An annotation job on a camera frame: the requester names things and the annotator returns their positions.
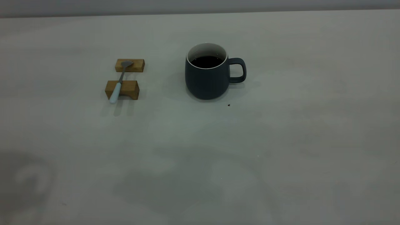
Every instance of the spoon handle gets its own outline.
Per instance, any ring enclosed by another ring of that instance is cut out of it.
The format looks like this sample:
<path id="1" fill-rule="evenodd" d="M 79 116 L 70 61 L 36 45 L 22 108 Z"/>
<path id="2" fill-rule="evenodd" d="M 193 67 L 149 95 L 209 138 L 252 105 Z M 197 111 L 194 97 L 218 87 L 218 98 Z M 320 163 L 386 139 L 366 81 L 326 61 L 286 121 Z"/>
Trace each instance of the spoon handle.
<path id="1" fill-rule="evenodd" d="M 118 82 L 117 85 L 115 85 L 114 91 L 112 92 L 112 95 L 110 97 L 111 104 L 117 103 L 118 96 L 120 95 L 120 90 L 121 90 L 121 83 Z"/>
<path id="2" fill-rule="evenodd" d="M 124 70 L 122 71 L 122 74 L 120 76 L 120 80 L 118 81 L 117 85 L 115 85 L 114 91 L 112 92 L 112 95 L 110 97 L 111 104 L 117 103 L 118 96 L 120 95 L 122 78 L 124 77 L 124 74 L 125 74 L 125 69 L 126 69 L 126 67 L 124 67 Z"/>

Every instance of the gray wall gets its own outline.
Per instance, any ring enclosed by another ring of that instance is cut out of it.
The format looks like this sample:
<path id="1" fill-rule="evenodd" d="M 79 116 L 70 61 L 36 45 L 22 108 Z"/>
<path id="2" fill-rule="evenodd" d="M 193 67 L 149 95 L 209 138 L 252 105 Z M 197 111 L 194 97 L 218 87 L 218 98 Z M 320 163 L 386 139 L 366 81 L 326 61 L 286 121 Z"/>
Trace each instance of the gray wall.
<path id="1" fill-rule="evenodd" d="M 0 17 L 400 8 L 400 0 L 0 0 Z"/>

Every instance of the mug handle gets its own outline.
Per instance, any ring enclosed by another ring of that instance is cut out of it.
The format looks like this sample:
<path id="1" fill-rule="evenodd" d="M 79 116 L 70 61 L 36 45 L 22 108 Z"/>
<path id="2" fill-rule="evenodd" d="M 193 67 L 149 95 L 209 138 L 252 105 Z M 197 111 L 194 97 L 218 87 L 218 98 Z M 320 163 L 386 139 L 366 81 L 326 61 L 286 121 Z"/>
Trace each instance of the mug handle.
<path id="1" fill-rule="evenodd" d="M 246 79 L 246 75 L 247 75 L 246 64 L 244 63 L 243 59 L 241 59 L 241 58 L 230 58 L 228 63 L 229 63 L 229 65 L 240 64 L 242 66 L 242 69 L 243 69 L 243 75 L 242 76 L 240 76 L 240 77 L 231 77 L 229 82 L 231 82 L 231 83 L 243 82 Z"/>

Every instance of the mug rim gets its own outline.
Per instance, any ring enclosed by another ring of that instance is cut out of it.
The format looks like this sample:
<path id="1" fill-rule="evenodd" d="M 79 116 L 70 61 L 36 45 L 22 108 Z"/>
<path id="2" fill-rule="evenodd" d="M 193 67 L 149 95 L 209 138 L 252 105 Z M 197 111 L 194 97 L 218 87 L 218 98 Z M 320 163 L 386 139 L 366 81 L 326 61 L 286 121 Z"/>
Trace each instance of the mug rim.
<path id="1" fill-rule="evenodd" d="M 201 67 L 197 67 L 197 66 L 193 65 L 193 64 L 189 61 L 189 58 L 188 58 L 189 52 L 190 52 L 194 47 L 196 47 L 196 46 L 198 46 L 198 45 L 201 45 L 201 44 L 214 44 L 214 45 L 219 46 L 220 48 L 222 48 L 222 49 L 225 51 L 225 55 L 226 55 L 226 56 L 225 56 L 225 60 L 224 60 L 221 64 L 219 64 L 219 65 L 217 65 L 217 66 L 215 66 L 215 67 L 212 67 L 212 68 L 201 68 Z M 191 66 L 193 66 L 193 67 L 195 67 L 195 68 L 197 68 L 197 69 L 201 69 L 201 70 L 211 70 L 211 69 L 218 68 L 219 66 L 221 66 L 222 64 L 224 64 L 224 63 L 227 61 L 227 59 L 228 59 L 228 53 L 226 52 L 226 50 L 224 49 L 224 47 L 220 46 L 219 44 L 210 43 L 210 42 L 204 42 L 204 43 L 196 44 L 195 46 L 193 46 L 193 47 L 191 47 L 191 48 L 189 49 L 188 53 L 186 53 L 186 61 L 187 61 Z"/>

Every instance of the white table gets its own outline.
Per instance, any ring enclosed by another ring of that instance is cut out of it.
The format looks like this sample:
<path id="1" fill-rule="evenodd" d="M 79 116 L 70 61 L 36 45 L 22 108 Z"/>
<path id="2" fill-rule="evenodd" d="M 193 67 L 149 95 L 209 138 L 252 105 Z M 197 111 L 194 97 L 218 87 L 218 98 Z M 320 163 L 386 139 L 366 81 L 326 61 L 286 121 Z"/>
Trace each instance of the white table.
<path id="1" fill-rule="evenodd" d="M 212 101 L 202 42 L 248 70 Z M 400 10 L 1 19 L 0 224 L 399 224 L 399 61 Z"/>

